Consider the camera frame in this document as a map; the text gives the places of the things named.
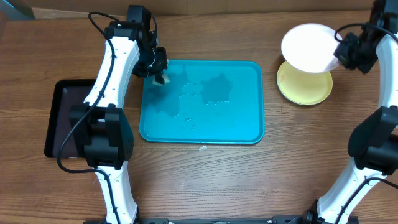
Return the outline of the green scrubbing sponge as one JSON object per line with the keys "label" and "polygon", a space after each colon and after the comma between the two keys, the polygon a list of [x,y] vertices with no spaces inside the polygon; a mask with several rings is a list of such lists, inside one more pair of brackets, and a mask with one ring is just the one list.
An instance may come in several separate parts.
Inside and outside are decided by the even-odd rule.
{"label": "green scrubbing sponge", "polygon": [[160,73],[155,75],[152,84],[157,86],[162,86],[168,84],[169,82],[170,82],[169,77],[164,73]]}

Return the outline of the white plate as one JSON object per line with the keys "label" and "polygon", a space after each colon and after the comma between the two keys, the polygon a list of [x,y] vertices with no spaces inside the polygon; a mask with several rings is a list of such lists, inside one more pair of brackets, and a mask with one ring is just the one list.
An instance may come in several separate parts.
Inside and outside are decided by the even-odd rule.
{"label": "white plate", "polygon": [[285,60],[308,73],[329,72],[338,67],[334,52],[339,45],[335,30],[323,24],[301,24],[289,30],[281,42]]}

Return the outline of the green rimmed plate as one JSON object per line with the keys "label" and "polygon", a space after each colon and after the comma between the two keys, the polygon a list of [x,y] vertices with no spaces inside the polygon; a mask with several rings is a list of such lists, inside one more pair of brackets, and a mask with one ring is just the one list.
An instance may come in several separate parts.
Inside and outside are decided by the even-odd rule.
{"label": "green rimmed plate", "polygon": [[277,71],[277,86],[289,101],[311,106],[328,98],[333,88],[333,79],[330,72],[303,72],[284,61]]}

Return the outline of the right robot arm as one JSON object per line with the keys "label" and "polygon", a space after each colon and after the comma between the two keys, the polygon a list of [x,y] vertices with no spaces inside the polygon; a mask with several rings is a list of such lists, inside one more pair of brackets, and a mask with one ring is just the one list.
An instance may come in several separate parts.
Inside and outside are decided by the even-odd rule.
{"label": "right robot arm", "polygon": [[348,165],[331,189],[291,223],[357,223],[351,212],[379,182],[397,170],[397,1],[374,1],[360,35],[337,37],[334,55],[345,68],[367,73],[379,63],[379,108],[348,142]]}

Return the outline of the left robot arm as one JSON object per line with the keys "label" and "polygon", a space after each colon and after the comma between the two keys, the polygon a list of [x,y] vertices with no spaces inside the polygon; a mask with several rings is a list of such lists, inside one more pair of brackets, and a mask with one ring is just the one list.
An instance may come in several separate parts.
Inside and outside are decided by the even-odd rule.
{"label": "left robot arm", "polygon": [[134,137],[124,114],[124,100],[131,75],[164,85],[169,78],[166,49],[159,46],[155,17],[144,6],[130,5],[126,20],[115,17],[100,32],[105,53],[97,79],[84,102],[73,105],[69,120],[79,157],[95,173],[102,189],[106,218],[103,223],[139,223],[137,203],[129,181],[128,161]]}

